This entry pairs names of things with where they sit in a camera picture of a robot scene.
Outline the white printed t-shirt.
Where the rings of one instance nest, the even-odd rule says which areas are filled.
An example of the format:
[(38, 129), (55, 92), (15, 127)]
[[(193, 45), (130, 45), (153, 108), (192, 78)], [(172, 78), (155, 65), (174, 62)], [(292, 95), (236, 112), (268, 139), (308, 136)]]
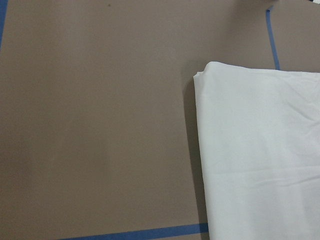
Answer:
[(320, 75), (209, 62), (194, 76), (212, 240), (320, 237)]

